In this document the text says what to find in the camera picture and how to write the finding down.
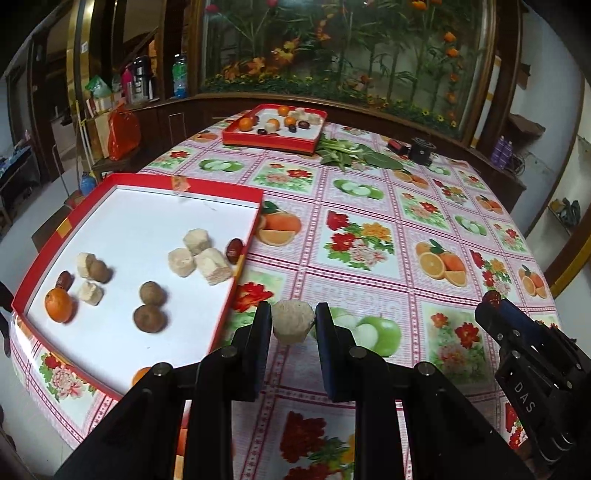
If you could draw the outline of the dark red jujube date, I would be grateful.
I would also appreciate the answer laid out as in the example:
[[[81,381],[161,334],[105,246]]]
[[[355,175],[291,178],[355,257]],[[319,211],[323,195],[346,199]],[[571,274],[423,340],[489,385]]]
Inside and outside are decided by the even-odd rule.
[[[225,248],[225,256],[231,265],[238,264],[240,256],[242,256],[243,243],[239,238],[233,238],[228,242]]]
[[[498,308],[502,301],[502,296],[497,290],[488,291],[482,299],[483,303],[489,304],[495,308]]]

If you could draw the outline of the brown round kiwi fruit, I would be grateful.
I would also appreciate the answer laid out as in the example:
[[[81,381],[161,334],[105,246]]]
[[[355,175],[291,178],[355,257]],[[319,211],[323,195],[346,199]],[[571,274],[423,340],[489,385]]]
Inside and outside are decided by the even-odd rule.
[[[167,298],[165,290],[154,281],[147,281],[139,288],[139,297],[145,305],[162,306]]]

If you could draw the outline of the brown kiwi in tray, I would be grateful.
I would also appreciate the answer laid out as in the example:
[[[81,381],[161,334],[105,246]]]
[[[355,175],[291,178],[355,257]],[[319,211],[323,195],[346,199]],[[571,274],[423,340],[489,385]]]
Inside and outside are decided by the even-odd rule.
[[[158,333],[167,324],[166,315],[155,305],[144,304],[132,315],[135,326],[145,333]]]

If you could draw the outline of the floral fruit print tablecloth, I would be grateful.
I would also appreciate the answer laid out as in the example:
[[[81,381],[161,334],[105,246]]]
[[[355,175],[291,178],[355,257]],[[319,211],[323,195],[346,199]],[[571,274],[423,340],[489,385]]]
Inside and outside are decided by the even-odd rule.
[[[224,146],[221,127],[195,134],[145,167],[263,188],[249,250],[221,343],[252,323],[260,301],[327,302],[335,325],[394,364],[435,364],[482,407],[517,451],[526,433],[493,380],[498,354],[474,317],[477,297],[497,290],[534,320],[558,323],[552,296],[518,227],[466,162],[437,154],[425,169],[399,160],[387,137],[330,124],[328,137],[402,161],[398,171],[353,161],[349,173],[320,157]],[[17,321],[20,381],[78,446],[115,406]],[[322,385],[315,328],[304,343],[270,345],[263,394],[235,404],[235,479],[353,479],[353,403],[332,403]]]

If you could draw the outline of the near red tray box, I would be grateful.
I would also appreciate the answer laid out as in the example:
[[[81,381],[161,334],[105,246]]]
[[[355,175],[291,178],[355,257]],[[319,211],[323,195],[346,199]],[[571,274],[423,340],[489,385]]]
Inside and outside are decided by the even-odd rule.
[[[167,255],[194,228],[206,230],[219,251],[233,238],[249,245],[262,203],[263,191],[243,185],[191,179],[178,193],[169,176],[112,174],[52,234],[15,292],[13,309],[44,347],[119,398],[141,368],[190,365],[214,349],[238,280],[211,286],[199,272],[181,278]],[[54,322],[45,295],[60,273],[75,272],[81,252],[103,261],[112,277],[97,306],[76,300],[71,320]],[[147,281],[167,294],[158,307],[167,324],[158,333],[139,330],[132,319]]]

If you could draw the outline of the red tray box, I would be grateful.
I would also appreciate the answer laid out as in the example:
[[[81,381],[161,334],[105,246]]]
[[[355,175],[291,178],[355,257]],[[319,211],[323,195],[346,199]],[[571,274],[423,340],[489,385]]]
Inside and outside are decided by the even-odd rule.
[[[190,365],[214,349],[238,280],[211,286],[199,272],[181,278],[167,255],[194,228],[206,230],[219,251],[233,238],[249,245],[262,203],[263,191],[243,185],[191,179],[178,193],[169,176],[112,174],[52,234],[15,292],[13,309],[44,347],[119,398],[141,368]],[[97,306],[76,300],[71,320],[54,322],[45,295],[60,273],[75,272],[81,252],[103,261],[112,277]],[[158,307],[167,324],[158,333],[139,330],[132,319],[147,281],[167,294]]]
[[[222,143],[311,155],[327,118],[327,112],[315,108],[259,104],[222,131]]]

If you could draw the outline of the orange mandarin in tray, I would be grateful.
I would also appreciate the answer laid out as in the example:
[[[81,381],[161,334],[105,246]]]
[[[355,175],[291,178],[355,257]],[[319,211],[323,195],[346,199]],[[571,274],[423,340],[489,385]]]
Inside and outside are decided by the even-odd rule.
[[[68,292],[55,287],[47,292],[44,298],[44,306],[49,317],[57,323],[67,323],[74,312],[74,301]]]

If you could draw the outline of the green leafy vegetables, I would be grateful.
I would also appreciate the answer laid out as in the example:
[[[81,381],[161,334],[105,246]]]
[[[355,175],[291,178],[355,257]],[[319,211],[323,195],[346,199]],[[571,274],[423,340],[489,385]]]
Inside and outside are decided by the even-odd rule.
[[[322,135],[321,139],[318,140],[315,154],[322,158],[322,165],[339,167],[342,171],[352,167],[355,162],[392,171],[404,169],[400,161],[377,152],[367,145],[349,140],[330,139],[325,135]]]

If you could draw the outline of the red black small box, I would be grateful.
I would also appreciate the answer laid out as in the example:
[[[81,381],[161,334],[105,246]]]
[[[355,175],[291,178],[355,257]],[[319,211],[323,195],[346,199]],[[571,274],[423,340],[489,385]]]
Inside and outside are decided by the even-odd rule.
[[[406,142],[401,142],[396,139],[391,139],[387,147],[399,156],[407,156],[410,152],[411,145]]]

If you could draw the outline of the black cylindrical device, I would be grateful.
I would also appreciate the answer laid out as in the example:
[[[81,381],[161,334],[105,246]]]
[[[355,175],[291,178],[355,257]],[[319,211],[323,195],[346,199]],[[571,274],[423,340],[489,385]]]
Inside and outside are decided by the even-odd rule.
[[[436,146],[422,138],[412,139],[409,150],[409,159],[422,166],[430,166],[433,163],[432,154],[436,151]]]

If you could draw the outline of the far red tray box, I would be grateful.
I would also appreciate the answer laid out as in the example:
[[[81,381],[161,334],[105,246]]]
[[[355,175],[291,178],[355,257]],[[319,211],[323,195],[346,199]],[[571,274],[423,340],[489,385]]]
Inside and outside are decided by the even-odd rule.
[[[327,112],[315,108],[259,104],[222,131],[222,143],[311,155],[327,118]]]

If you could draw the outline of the red plastic bag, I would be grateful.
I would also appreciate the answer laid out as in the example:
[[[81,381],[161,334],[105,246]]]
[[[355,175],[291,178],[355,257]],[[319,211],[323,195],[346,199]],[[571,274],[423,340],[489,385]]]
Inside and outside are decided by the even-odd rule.
[[[108,155],[119,161],[135,150],[141,141],[140,125],[132,111],[123,104],[118,105],[108,116]]]

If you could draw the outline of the green plastic bottle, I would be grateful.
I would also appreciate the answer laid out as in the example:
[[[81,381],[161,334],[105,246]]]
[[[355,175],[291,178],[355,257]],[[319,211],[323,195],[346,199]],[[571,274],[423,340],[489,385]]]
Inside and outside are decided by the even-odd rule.
[[[187,63],[183,53],[174,55],[172,65],[173,93],[177,99],[187,96]]]

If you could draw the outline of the steel thermos flask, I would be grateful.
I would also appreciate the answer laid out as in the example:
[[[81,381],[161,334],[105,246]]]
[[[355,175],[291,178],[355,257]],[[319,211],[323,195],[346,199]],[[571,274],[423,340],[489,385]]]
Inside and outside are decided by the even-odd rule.
[[[148,102],[153,98],[151,60],[138,56],[132,62],[132,99],[134,104]]]

